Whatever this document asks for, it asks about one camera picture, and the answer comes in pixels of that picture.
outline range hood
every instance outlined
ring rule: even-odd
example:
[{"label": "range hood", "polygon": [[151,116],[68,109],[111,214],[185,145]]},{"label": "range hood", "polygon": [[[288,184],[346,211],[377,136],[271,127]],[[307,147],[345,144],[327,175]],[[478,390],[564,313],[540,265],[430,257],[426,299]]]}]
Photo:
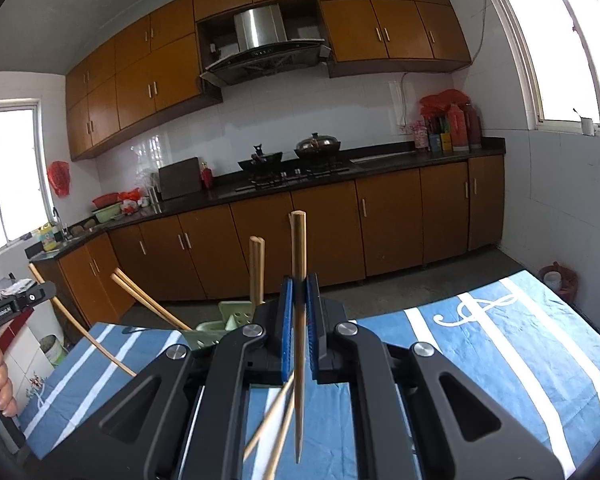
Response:
[{"label": "range hood", "polygon": [[277,4],[236,14],[234,23],[240,52],[212,63],[200,75],[219,87],[314,66],[331,53],[324,40],[288,40]]}]

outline red plastic bag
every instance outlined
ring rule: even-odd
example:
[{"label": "red plastic bag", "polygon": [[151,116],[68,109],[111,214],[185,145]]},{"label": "red plastic bag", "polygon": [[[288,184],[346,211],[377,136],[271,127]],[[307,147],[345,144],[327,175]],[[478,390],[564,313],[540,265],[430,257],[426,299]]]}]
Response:
[{"label": "red plastic bag", "polygon": [[452,103],[463,106],[470,102],[471,99],[467,95],[455,88],[450,88],[439,94],[427,95],[420,99],[420,113],[425,119],[430,119],[446,112]]},{"label": "red plastic bag", "polygon": [[46,178],[54,193],[62,198],[69,195],[69,184],[71,176],[69,175],[69,163],[56,160],[46,168]]},{"label": "red plastic bag", "polygon": [[118,200],[134,200],[135,202],[137,202],[138,200],[140,200],[142,198],[142,195],[140,195],[140,188],[136,187],[135,189],[131,190],[131,191],[123,191],[122,193],[120,193],[118,195]]}]

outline blue tablecloth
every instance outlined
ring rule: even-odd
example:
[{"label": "blue tablecloth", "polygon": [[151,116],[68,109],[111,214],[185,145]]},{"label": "blue tablecloth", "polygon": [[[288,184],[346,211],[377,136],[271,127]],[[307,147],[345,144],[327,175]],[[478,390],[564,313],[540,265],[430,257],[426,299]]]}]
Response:
[{"label": "blue tablecloth", "polygon": [[[600,336],[526,271],[448,300],[354,321],[394,345],[432,343],[551,449],[566,476],[600,439]],[[136,371],[171,344],[186,343],[176,331],[102,323],[91,334]],[[45,456],[129,380],[80,341],[20,416],[27,443]],[[248,436],[277,391],[252,390]],[[349,387],[309,381],[305,410],[303,460],[294,463],[291,428],[276,478],[357,478]],[[245,462],[246,480],[262,478],[281,421],[282,409]]]}]

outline silver screw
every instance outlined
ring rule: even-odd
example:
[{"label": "silver screw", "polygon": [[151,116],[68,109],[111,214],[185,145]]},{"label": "silver screw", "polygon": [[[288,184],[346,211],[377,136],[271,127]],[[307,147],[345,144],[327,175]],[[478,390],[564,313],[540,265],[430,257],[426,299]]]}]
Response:
[{"label": "silver screw", "polygon": [[419,355],[420,357],[431,357],[436,350],[433,348],[433,345],[423,341],[418,341],[415,345],[413,345],[413,351],[416,352],[416,355]]},{"label": "silver screw", "polygon": [[260,325],[250,324],[242,327],[242,333],[247,337],[261,336],[264,330]]},{"label": "silver screw", "polygon": [[338,323],[336,330],[342,335],[356,335],[358,333],[358,327],[349,321]]},{"label": "silver screw", "polygon": [[171,345],[167,348],[167,357],[169,359],[183,359],[185,355],[187,355],[187,347],[184,345]]}]

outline black countertop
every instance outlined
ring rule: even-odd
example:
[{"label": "black countertop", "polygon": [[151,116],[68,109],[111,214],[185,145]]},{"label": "black countertop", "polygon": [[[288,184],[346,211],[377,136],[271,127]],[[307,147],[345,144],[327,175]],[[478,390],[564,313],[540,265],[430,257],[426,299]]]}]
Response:
[{"label": "black countertop", "polygon": [[114,229],[128,225],[146,222],[148,220],[195,211],[196,209],[214,205],[237,202],[238,200],[246,200],[248,198],[256,198],[280,192],[289,192],[296,189],[305,189],[307,187],[334,184],[336,182],[344,182],[365,176],[389,173],[391,171],[424,168],[426,166],[436,166],[439,164],[448,164],[450,162],[462,162],[476,156],[501,155],[505,153],[505,146],[504,139],[499,137],[484,137],[483,148],[480,150],[471,150],[470,152],[430,153],[410,151],[382,154],[377,153],[378,150],[373,150],[367,152],[371,153],[370,156],[365,156],[365,152],[361,152],[360,150],[351,151],[356,153],[351,157],[353,162],[352,166],[349,171],[345,173],[335,173],[320,178],[302,178],[301,180],[287,182],[273,188],[242,191],[237,191],[236,189],[248,184],[245,175],[242,179],[240,179],[240,175],[238,175],[238,178],[232,178],[225,183],[222,183],[222,180],[219,179],[220,184],[211,190],[202,190],[197,193],[166,200],[156,205],[142,208],[138,212],[125,216],[119,220],[113,220],[106,222],[105,224],[97,225],[86,234],[59,243],[58,248],[54,251],[36,254],[30,258],[29,261],[35,263],[61,258],[101,233],[113,231]]}]

